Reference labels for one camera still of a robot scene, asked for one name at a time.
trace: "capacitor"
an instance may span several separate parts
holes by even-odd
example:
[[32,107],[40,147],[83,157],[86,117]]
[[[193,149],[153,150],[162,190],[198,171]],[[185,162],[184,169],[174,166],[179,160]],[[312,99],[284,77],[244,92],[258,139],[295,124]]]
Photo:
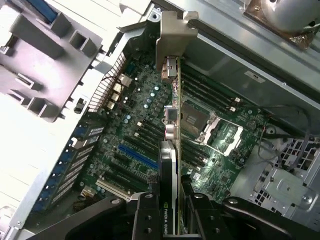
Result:
[[177,132],[177,128],[174,124],[165,125],[165,139],[167,140],[176,139],[177,137],[176,132]]

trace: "white label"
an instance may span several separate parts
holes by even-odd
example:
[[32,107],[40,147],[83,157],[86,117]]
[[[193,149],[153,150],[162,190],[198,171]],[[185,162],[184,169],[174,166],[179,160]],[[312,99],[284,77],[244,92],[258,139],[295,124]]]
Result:
[[196,180],[196,181],[198,181],[199,178],[200,178],[200,176],[201,176],[201,174],[199,174],[199,173],[196,172],[196,173],[194,174],[194,176],[193,176],[193,179]]
[[262,77],[260,77],[257,74],[253,73],[252,71],[246,71],[244,74],[247,75],[248,77],[252,78],[253,80],[257,81],[260,84],[262,84],[262,83],[264,83],[266,81]]

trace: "blue pcie slot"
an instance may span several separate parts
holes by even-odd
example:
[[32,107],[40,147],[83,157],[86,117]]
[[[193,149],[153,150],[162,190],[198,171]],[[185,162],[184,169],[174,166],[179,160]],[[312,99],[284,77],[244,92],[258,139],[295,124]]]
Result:
[[26,0],[31,4],[42,16],[44,16],[49,23],[52,23],[57,13],[44,0]]
[[158,168],[158,165],[154,161],[152,161],[151,159],[149,159],[145,156],[142,156],[141,154],[137,153],[136,151],[132,150],[131,148],[129,148],[123,144],[119,144],[118,149],[120,151],[128,154],[129,156],[133,157],[135,160],[138,160],[153,169]]

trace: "chip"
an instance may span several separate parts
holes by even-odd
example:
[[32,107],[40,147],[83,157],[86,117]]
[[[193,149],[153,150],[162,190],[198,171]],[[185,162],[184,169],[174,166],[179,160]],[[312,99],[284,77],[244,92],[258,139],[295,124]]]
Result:
[[228,182],[228,177],[226,177],[226,176],[222,176],[221,177],[221,182],[223,182],[223,183],[226,183],[226,182]]

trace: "pcie slot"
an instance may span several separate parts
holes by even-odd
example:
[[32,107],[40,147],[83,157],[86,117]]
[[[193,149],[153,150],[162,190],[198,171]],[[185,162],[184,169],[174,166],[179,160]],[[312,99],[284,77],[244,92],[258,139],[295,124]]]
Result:
[[142,142],[138,142],[137,140],[134,140],[133,138],[129,136],[125,136],[123,138],[126,142],[130,143],[133,146],[137,146],[139,149],[146,152],[146,155],[148,155],[151,159],[156,160],[157,159],[157,151],[154,148],[151,148],[147,144],[143,144]]
[[112,185],[111,183],[108,183],[102,179],[98,179],[95,184],[100,188],[105,189],[106,191],[118,196],[119,198],[126,200],[127,202],[130,201],[131,197],[125,191],[121,190],[115,185]]
[[128,164],[130,164],[132,162],[132,160],[130,158],[128,158],[126,156],[123,156],[123,155],[121,155],[121,154],[119,154],[117,152],[113,155],[113,157],[115,159],[119,160],[124,165],[128,165]]
[[161,129],[159,126],[155,125],[154,123],[150,121],[146,121],[143,123],[143,127],[151,131],[152,133],[157,134],[158,136],[161,136],[162,138],[165,137],[165,128]]
[[115,181],[116,183],[119,183],[120,185],[126,187],[127,189],[133,190],[137,193],[140,193],[146,190],[145,188],[142,189],[137,187],[131,179],[123,175],[121,172],[114,173],[114,172],[107,171],[104,176],[108,179]]
[[138,129],[138,132],[147,136],[150,136],[151,138],[157,140],[157,141],[161,141],[165,138],[164,135],[164,130],[163,130],[163,134],[158,134],[157,132],[155,132],[153,129],[147,129],[146,126],[142,126]]
[[136,174],[134,174],[132,171],[129,171],[128,169],[119,166],[117,164],[115,164],[114,162],[110,162],[109,166],[114,169],[115,171],[119,172],[119,173],[123,173],[126,176],[129,176],[131,178],[133,178],[134,180],[140,182],[141,184],[145,184],[147,186],[147,180],[143,179],[142,177],[137,176]]
[[149,142],[150,145],[158,148],[158,144],[159,144],[159,140],[150,136],[150,135],[146,135],[145,133],[143,133],[142,131],[140,131],[140,129],[137,132],[139,135],[139,139],[144,140],[145,142]]
[[158,165],[152,161],[151,159],[141,155],[140,153],[137,153],[136,151],[132,150],[131,148],[123,145],[123,144],[120,144],[118,146],[118,149],[124,153],[126,153],[127,155],[129,155],[130,157],[134,158],[135,160],[138,160],[142,163],[144,163],[145,165],[153,168],[153,169],[157,169],[158,168]]

